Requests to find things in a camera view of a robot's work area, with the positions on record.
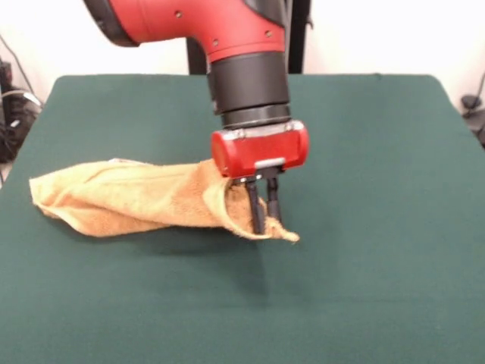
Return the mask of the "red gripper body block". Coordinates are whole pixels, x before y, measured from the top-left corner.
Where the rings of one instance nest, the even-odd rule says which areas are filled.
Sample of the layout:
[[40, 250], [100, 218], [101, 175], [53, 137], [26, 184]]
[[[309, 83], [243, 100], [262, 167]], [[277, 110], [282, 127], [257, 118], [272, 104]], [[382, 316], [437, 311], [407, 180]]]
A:
[[298, 120], [211, 135], [212, 158], [219, 172], [230, 178], [252, 177], [273, 167], [299, 167], [308, 157], [309, 145], [308, 130]]

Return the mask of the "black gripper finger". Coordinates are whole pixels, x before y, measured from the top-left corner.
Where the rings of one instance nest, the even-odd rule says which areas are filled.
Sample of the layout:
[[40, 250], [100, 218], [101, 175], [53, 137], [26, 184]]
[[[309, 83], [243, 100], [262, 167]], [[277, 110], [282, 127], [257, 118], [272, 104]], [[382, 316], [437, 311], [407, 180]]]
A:
[[268, 208], [268, 215], [271, 218], [276, 219], [277, 221], [281, 221], [281, 211], [280, 211], [280, 203], [278, 197], [278, 178], [277, 176], [269, 176], [266, 178], [267, 180], [267, 208]]
[[264, 210], [259, 202], [257, 184], [254, 179], [247, 179], [245, 187], [249, 196], [253, 233], [263, 234], [265, 232]]

